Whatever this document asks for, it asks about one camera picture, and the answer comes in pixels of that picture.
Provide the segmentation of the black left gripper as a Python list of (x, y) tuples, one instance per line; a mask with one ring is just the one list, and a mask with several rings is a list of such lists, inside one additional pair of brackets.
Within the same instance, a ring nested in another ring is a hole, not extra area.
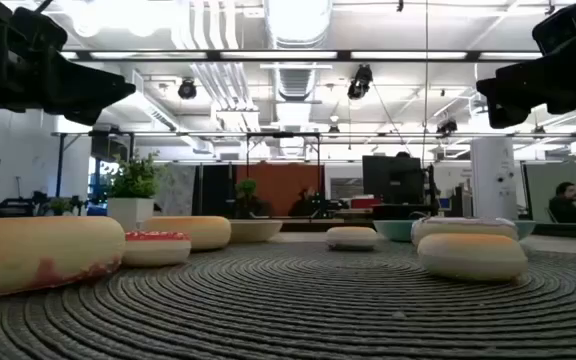
[(104, 108), (134, 94), (136, 86), (122, 75), (60, 55), (68, 35), (42, 14), (48, 5), (10, 10), (0, 2), (0, 108), (41, 108), (94, 126)]

